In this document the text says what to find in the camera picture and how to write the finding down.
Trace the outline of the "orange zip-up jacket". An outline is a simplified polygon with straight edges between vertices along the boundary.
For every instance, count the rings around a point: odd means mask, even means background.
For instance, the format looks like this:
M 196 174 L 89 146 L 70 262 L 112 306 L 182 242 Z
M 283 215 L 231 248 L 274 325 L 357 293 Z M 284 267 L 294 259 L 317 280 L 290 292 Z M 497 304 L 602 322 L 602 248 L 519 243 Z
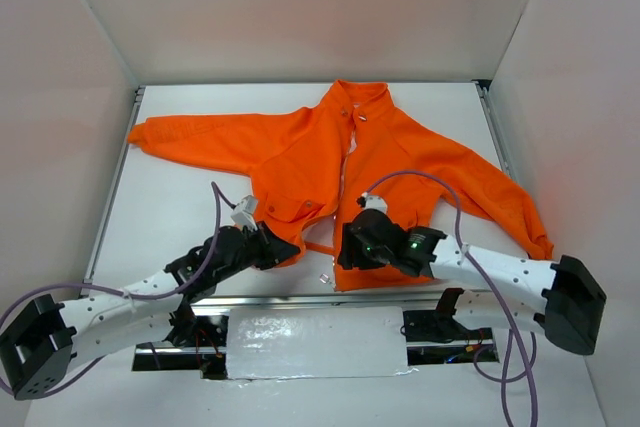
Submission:
M 164 160 L 249 177 L 255 219 L 300 251 L 310 249 L 306 229 L 325 218 L 352 221 L 358 197 L 372 189 L 404 228 L 428 225 L 446 201 L 496 223 L 532 259 L 553 256 L 529 194 L 404 113 L 384 83 L 338 80 L 316 106 L 281 115 L 151 117 L 128 140 Z

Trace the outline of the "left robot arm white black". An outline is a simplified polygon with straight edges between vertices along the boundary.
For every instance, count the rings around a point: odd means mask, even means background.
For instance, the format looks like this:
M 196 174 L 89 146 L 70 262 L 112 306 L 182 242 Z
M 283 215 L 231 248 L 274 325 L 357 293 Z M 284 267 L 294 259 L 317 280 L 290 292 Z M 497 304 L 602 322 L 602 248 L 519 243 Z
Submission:
M 66 374 L 125 348 L 155 342 L 181 347 L 202 329 L 192 304 L 219 283 L 255 267 L 269 270 L 300 253 L 273 234 L 225 226 L 203 245 L 120 289 L 95 287 L 91 296 L 57 302 L 49 290 L 31 295 L 1 334 L 2 388 L 17 401 L 62 390 Z

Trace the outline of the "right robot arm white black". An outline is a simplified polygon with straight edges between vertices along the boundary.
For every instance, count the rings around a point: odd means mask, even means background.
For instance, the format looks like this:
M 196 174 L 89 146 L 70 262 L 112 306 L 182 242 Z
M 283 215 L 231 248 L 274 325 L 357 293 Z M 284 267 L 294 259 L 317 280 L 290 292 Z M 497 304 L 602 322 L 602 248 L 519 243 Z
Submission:
M 403 229 L 365 209 L 344 225 L 339 260 L 347 270 L 390 265 L 412 279 L 457 282 L 436 306 L 435 326 L 446 338 L 516 325 L 573 354 L 595 351 L 607 297 L 577 258 L 536 261 L 460 245 L 440 230 Z

